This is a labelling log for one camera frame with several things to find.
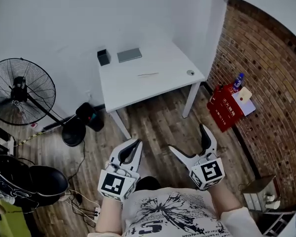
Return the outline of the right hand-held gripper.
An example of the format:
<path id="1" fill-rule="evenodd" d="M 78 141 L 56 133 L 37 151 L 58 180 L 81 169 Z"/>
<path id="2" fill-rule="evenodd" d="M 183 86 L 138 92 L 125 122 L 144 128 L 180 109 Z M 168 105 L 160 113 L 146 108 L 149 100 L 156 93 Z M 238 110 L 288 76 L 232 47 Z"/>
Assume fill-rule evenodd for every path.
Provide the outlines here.
<path id="1" fill-rule="evenodd" d="M 208 188 L 218 184 L 224 177 L 225 172 L 221 158 L 215 153 L 217 150 L 217 141 L 208 127 L 204 124 L 199 125 L 201 134 L 201 157 L 198 161 L 198 155 L 187 155 L 182 150 L 173 145 L 168 145 L 170 151 L 177 159 L 189 169 L 189 176 L 196 184 L 197 188 L 205 191 Z"/>

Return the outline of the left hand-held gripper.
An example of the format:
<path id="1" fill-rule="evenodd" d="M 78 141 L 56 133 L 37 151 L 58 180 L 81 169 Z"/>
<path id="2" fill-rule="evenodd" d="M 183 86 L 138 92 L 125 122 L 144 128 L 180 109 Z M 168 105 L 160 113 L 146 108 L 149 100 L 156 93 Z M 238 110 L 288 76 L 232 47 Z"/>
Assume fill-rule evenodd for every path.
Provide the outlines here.
<path id="1" fill-rule="evenodd" d="M 98 192 L 107 198 L 124 202 L 134 192 L 140 175 L 116 164 L 124 164 L 127 168 L 139 168 L 143 143 L 139 139 L 129 139 L 115 147 L 106 168 L 101 170 Z"/>

